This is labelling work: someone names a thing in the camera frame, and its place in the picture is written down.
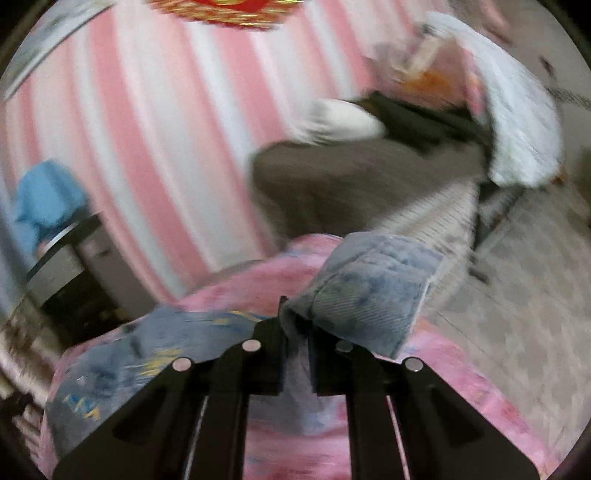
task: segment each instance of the red decoration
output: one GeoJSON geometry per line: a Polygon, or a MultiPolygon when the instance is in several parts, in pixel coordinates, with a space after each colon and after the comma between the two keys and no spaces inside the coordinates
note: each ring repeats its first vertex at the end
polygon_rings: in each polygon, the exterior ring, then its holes
{"type": "Polygon", "coordinates": [[[185,20],[266,29],[283,22],[303,0],[147,0],[185,20]]]}

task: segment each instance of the dark gray cloth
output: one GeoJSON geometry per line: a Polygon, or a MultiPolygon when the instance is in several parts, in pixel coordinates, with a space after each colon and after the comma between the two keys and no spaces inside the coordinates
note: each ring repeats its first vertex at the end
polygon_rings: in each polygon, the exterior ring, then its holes
{"type": "Polygon", "coordinates": [[[252,165],[254,197],[280,238],[367,230],[450,183],[484,178],[477,142],[445,144],[429,155],[391,140],[277,144],[252,165]]]}

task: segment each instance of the pink floral bedsheet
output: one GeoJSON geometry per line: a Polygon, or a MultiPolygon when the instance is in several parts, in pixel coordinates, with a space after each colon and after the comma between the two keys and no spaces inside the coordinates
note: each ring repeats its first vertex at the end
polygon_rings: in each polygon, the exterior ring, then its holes
{"type": "MultiPolygon", "coordinates": [[[[272,316],[282,295],[301,291],[340,243],[330,235],[307,235],[295,240],[276,257],[178,302],[189,311],[237,310],[272,316]]],[[[116,334],[77,345],[60,360],[51,386],[52,398],[69,365],[84,351],[116,334]]],[[[517,409],[470,363],[466,354],[424,319],[419,319],[399,360],[419,356],[462,397],[499,429],[538,468],[542,478],[558,465],[517,409]]],[[[41,428],[41,471],[50,476],[57,459],[47,422],[41,428]]],[[[318,436],[290,436],[249,424],[244,478],[248,480],[345,480],[350,478],[349,441],[345,405],[334,428],[318,436]]]]}

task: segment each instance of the tiled floor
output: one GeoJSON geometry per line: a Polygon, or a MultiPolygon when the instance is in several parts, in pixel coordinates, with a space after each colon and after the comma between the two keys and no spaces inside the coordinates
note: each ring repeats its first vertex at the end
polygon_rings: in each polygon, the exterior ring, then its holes
{"type": "Polygon", "coordinates": [[[569,187],[529,192],[431,321],[460,344],[560,456],[591,417],[591,230],[569,187]]]}

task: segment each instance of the pink striped wall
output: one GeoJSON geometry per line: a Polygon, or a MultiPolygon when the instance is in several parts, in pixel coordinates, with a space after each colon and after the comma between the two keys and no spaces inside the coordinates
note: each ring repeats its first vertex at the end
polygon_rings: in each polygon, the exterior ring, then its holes
{"type": "Polygon", "coordinates": [[[54,50],[2,112],[10,188],[56,158],[161,301],[272,253],[245,177],[319,97],[372,86],[363,56],[446,0],[308,0],[274,31],[184,22],[126,0],[54,50]]]}

